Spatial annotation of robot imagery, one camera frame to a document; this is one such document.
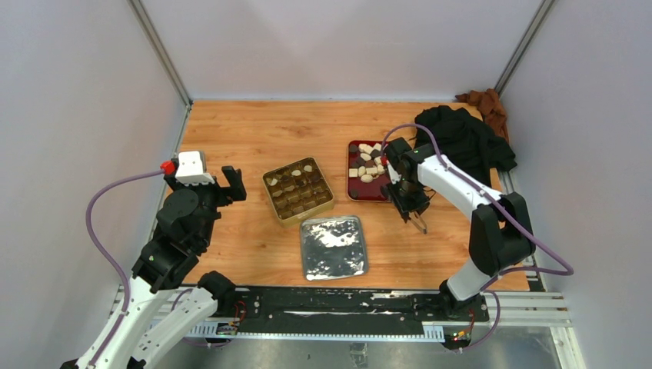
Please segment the metal tongs black tips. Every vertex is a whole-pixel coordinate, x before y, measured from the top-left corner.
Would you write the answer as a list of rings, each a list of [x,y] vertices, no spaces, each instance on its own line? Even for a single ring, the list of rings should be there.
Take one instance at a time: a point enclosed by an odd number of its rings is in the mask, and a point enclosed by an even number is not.
[[[427,234],[427,223],[417,212],[411,213],[410,222],[419,230],[419,232]]]

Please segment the gold chocolate tin box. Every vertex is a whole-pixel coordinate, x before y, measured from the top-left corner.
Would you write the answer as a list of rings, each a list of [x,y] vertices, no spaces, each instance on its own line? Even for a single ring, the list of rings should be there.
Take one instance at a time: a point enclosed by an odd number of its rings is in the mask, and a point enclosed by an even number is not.
[[[306,172],[305,165],[311,165],[313,171]],[[291,174],[293,170],[300,170],[301,175],[293,177]],[[289,175],[291,179],[281,181],[282,175]],[[272,178],[278,179],[275,186],[268,184]],[[334,192],[313,157],[302,158],[273,169],[263,175],[262,181],[274,216],[284,228],[300,224],[302,221],[332,210],[335,206]]]

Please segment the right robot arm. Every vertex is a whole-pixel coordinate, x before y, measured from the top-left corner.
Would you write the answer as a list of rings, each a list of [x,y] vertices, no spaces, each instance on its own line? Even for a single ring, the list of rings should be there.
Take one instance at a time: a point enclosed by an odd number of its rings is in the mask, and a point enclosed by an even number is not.
[[[536,250],[527,203],[516,192],[502,194],[468,177],[446,157],[438,157],[430,145],[412,148],[403,138],[384,148],[389,184],[385,195],[404,222],[423,234],[422,214],[430,205],[430,188],[456,207],[470,222],[469,257],[461,269],[445,280],[439,310],[449,321],[458,321],[470,310],[469,299],[481,293],[500,272],[520,264]]]

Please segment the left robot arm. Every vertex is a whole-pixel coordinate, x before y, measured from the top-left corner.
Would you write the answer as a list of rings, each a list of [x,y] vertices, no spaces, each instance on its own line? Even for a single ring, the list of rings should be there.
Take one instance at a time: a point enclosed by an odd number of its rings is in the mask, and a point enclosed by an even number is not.
[[[154,368],[190,330],[205,318],[227,317],[235,309],[235,285],[223,274],[204,274],[188,299],[155,326],[154,316],[177,291],[211,243],[220,208],[247,197],[241,170],[224,166],[228,181],[221,186],[205,168],[185,172],[176,159],[156,171],[123,178],[98,191],[85,214],[87,232],[95,247],[118,272],[124,287],[119,309],[91,347],[63,368]],[[161,176],[172,190],[156,214],[151,239],[127,274],[98,240],[91,215],[97,200],[129,182]]]

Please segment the red chocolate tray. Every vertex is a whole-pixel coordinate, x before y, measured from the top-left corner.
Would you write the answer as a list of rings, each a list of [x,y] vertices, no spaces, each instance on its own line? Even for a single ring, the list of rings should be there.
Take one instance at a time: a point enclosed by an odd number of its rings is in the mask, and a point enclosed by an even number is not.
[[[347,195],[353,201],[389,202],[384,187],[390,178],[380,154],[381,141],[353,140],[348,144]]]

